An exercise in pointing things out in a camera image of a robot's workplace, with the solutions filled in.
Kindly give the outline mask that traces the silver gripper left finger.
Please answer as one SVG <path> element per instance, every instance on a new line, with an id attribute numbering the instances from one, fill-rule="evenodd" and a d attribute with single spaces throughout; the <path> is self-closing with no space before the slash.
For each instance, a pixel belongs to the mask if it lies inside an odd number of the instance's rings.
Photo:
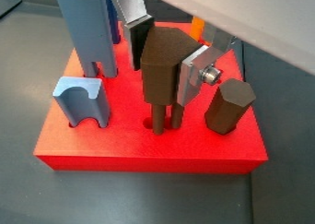
<path id="1" fill-rule="evenodd" d="M 111 0 L 122 21 L 123 34 L 129 42 L 134 70 L 141 69 L 141 58 L 154 17 L 149 14 L 145 0 Z"/>

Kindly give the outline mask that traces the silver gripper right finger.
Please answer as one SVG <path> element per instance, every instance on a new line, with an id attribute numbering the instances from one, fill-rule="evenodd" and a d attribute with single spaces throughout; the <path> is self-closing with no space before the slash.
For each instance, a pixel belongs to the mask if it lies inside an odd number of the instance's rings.
<path id="1" fill-rule="evenodd" d="M 222 71 L 214 65 L 234 41 L 234 36 L 210 23 L 205 25 L 202 37 L 211 45 L 202 45 L 182 61 L 178 86 L 182 107 L 197 97 L 203 83 L 213 86 L 221 79 Z"/>

